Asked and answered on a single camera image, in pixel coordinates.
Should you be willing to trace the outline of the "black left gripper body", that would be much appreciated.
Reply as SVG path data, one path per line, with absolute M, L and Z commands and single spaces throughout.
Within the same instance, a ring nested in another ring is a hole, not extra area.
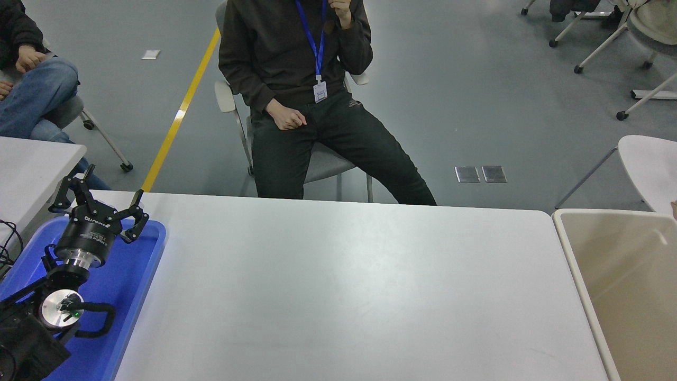
M 68 224 L 61 235 L 54 253 L 62 260 L 73 258 L 78 252 L 94 256 L 94 264 L 104 264 L 111 253 L 115 237 L 122 230 L 119 220 L 109 220 L 117 210 L 106 204 L 94 206 L 95 212 L 86 205 L 72 209 Z

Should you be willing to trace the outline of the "person's left hand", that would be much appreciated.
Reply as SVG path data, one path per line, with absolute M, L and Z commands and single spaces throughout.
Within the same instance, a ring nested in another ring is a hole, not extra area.
M 35 69 L 40 63 L 44 62 L 48 56 L 45 53 L 37 51 L 32 45 L 19 46 L 19 57 L 15 63 L 18 72 L 26 73 Z
M 329 0 L 329 7 L 332 8 L 338 17 L 341 29 L 350 29 L 353 25 L 353 15 L 350 9 L 350 0 Z

